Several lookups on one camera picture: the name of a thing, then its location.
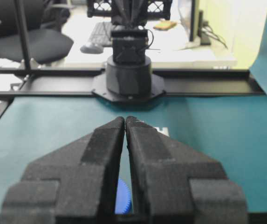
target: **keyboard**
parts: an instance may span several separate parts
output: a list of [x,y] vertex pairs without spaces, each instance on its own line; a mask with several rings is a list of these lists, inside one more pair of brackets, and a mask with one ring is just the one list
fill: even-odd
[[89,37],[89,42],[99,44],[103,47],[111,47],[110,32],[111,30],[120,29],[122,29],[122,26],[115,26],[111,22],[98,22]]

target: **cable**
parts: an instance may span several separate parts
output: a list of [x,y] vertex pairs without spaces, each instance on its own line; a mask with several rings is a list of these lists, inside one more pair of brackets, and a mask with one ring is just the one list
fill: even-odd
[[204,31],[204,33],[205,33],[208,37],[210,37],[210,38],[212,38],[212,39],[214,39],[214,40],[216,40],[216,41],[222,43],[223,46],[225,46],[225,48],[228,49],[228,47],[227,47],[227,45],[226,45],[225,42],[223,42],[223,41],[220,40],[219,38],[216,38],[215,36],[210,35],[208,32],[205,32],[205,31]]
[[139,51],[144,51],[144,50],[149,49],[151,47],[151,45],[153,44],[153,42],[154,42],[154,34],[153,34],[152,30],[150,30],[150,29],[146,29],[146,30],[148,30],[148,31],[151,32],[151,34],[152,34],[152,41],[151,41],[151,43],[149,45],[145,46],[144,48],[140,49]]
[[210,25],[206,25],[203,27],[203,30],[202,30],[208,37],[222,43],[226,49],[228,49],[227,45],[226,45],[226,40],[220,36],[220,35],[217,35],[213,32],[213,29]]

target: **office chair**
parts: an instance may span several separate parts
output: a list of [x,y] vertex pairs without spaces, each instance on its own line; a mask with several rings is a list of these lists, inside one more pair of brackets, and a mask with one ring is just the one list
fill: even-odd
[[67,4],[67,0],[43,0],[44,13],[41,28],[50,28],[61,32],[62,26],[70,17],[70,10],[68,8],[54,10],[53,5],[55,4]]
[[[54,5],[55,10],[65,6]],[[41,28],[43,0],[24,0],[30,57],[40,64],[68,55],[73,41],[53,29]],[[23,54],[17,31],[13,0],[0,0],[0,58],[21,62]]]

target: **wall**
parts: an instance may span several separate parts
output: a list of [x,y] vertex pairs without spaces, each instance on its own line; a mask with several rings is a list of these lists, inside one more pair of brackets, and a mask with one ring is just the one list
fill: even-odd
[[267,0],[201,0],[200,8],[238,59],[236,68],[248,69],[259,52]]

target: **mounting plate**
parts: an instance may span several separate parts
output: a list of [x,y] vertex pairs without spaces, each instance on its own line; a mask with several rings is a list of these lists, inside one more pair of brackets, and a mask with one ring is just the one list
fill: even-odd
[[106,88],[106,74],[104,73],[94,77],[92,84],[92,93],[116,103],[144,103],[155,97],[165,94],[164,79],[154,74],[151,75],[151,78],[152,87],[149,94],[142,97],[122,96]]

